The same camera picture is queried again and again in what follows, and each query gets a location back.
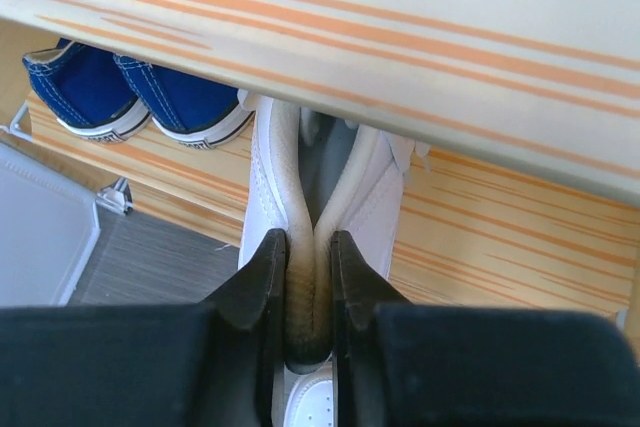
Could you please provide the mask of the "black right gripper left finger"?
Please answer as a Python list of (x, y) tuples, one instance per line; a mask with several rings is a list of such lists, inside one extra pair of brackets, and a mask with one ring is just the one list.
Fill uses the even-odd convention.
[(275, 426), (287, 241), (197, 303), (1, 313), (5, 426)]

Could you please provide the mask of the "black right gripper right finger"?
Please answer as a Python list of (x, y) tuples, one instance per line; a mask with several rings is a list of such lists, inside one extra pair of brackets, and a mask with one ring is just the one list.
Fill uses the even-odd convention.
[(330, 244), (340, 426), (635, 426), (639, 366), (609, 320), (575, 311), (415, 304)]

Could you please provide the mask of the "blue canvas sneaker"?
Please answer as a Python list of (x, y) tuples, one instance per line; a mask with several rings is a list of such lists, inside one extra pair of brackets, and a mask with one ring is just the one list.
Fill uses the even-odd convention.
[(109, 51), (61, 39), (53, 48), (24, 54), (22, 63), (32, 90), (76, 136), (120, 143), (151, 120)]
[(252, 112), (229, 85), (116, 54), (115, 64), (157, 128), (189, 148), (212, 149), (237, 137)]

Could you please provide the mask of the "frosted white cabinet door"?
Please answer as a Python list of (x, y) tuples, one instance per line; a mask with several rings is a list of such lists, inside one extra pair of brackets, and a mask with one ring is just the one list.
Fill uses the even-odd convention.
[(1, 306), (64, 306), (100, 236), (96, 195), (1, 146)]

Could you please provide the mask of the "white leather sneaker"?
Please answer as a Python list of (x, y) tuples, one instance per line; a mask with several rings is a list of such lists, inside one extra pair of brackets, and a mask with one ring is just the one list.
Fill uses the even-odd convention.
[(333, 426), (331, 237), (350, 233), (387, 278), (411, 159), (431, 147), (244, 90), (238, 98), (255, 116), (238, 265), (269, 230), (285, 231), (285, 362), (298, 378), (284, 423)]

